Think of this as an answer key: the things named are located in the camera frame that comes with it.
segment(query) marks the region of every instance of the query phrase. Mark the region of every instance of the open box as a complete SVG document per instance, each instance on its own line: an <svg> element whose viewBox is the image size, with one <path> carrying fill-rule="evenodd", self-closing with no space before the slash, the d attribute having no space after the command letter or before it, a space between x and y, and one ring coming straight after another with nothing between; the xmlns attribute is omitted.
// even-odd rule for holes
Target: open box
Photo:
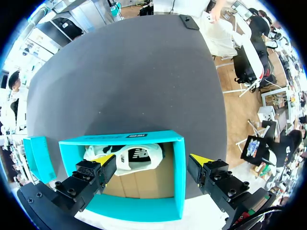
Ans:
<svg viewBox="0 0 307 230"><path fill-rule="evenodd" d="M56 178L45 137L24 138L24 151L30 171L43 183Z"/></svg>
<svg viewBox="0 0 307 230"><path fill-rule="evenodd" d="M184 138L176 132L169 130L83 136L60 141L59 147L66 173L70 176L76 170L75 165L83 159L85 146L150 143L163 143L165 147L165 158L160 165L154 170L135 172L121 177L114 175L107 184L104 194L95 195L86 209L112 218L139 222L171 221L182 218L186 185L186 156ZM169 167L167 162L171 162L173 168ZM166 184L167 179L165 180L163 175L167 177L167 170L173 170L170 173L174 179Z"/></svg>

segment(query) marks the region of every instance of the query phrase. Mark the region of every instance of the white shirt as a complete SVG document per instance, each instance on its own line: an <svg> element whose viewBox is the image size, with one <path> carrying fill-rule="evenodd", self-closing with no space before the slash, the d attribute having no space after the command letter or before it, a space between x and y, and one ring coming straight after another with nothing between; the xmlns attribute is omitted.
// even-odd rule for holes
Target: white shirt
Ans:
<svg viewBox="0 0 307 230"><path fill-rule="evenodd" d="M19 100L23 100L23 101L27 101L28 98L28 93L29 90L24 87L24 86L20 86L19 91L18 92L12 92L11 93L11 99L18 99Z"/></svg>
<svg viewBox="0 0 307 230"><path fill-rule="evenodd" d="M172 10L174 0L153 0L154 12L167 12ZM199 18L207 9L210 0L175 0L172 13L190 15Z"/></svg>

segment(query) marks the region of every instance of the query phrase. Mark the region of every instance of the black cable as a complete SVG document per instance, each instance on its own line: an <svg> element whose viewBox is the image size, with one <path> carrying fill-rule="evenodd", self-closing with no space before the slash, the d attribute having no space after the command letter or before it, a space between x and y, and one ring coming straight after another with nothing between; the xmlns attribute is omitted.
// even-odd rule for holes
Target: black cable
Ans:
<svg viewBox="0 0 307 230"><path fill-rule="evenodd" d="M174 0L174 1L173 1L173 6L172 6L172 9L171 9L171 11L170 11L168 14L171 14L171 12L172 12L172 11L174 11L175 1L176 1L176 0Z"/></svg>
<svg viewBox="0 0 307 230"><path fill-rule="evenodd" d="M283 207L277 207L277 206L265 208L265 209L263 209L261 211L255 212L253 215L245 218L244 220L242 220L241 222L237 223L236 225L231 226L228 230L236 230L240 226L242 226L242 225L246 224L247 222L249 222L251 220L254 220L254 219L256 219L256 218L258 218L260 216L263 216L263 215L271 213L271 212L279 212L279 211L282 211L282 210L283 210Z"/></svg>

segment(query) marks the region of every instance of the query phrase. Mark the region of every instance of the gray table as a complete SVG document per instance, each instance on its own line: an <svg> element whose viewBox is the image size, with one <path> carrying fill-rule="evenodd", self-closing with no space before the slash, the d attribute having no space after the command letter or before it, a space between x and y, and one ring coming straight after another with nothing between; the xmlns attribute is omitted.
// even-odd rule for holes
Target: gray table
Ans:
<svg viewBox="0 0 307 230"><path fill-rule="evenodd" d="M29 136L46 136L58 180L58 141L172 129L190 153L226 157L220 81L199 31L179 16L123 20L65 46L32 79ZM186 198L201 193L187 174Z"/></svg>

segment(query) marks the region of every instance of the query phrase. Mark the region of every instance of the screw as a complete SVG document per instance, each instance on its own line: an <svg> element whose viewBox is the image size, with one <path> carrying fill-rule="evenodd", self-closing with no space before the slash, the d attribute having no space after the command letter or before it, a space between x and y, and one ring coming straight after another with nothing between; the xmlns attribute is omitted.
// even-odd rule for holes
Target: screw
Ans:
<svg viewBox="0 0 307 230"><path fill-rule="evenodd" d="M222 177L220 176L220 175L215 175L214 176L214 179L216 180L216 181L218 181L218 180L220 180Z"/></svg>
<svg viewBox="0 0 307 230"><path fill-rule="evenodd" d="M67 192L72 196L76 195L76 191L73 188L70 188L69 190L67 190Z"/></svg>
<svg viewBox="0 0 307 230"><path fill-rule="evenodd" d="M38 193L36 194L36 196L37 196L38 198L41 198L41 197L43 196L43 194L42 194L41 192L38 192Z"/></svg>
<svg viewBox="0 0 307 230"><path fill-rule="evenodd" d="M83 179L89 181L91 179L91 177L89 175L85 175L85 176L83 176Z"/></svg>
<svg viewBox="0 0 307 230"><path fill-rule="evenodd" d="M236 190L235 189L230 189L228 192L228 196L233 196L234 194L236 194Z"/></svg>

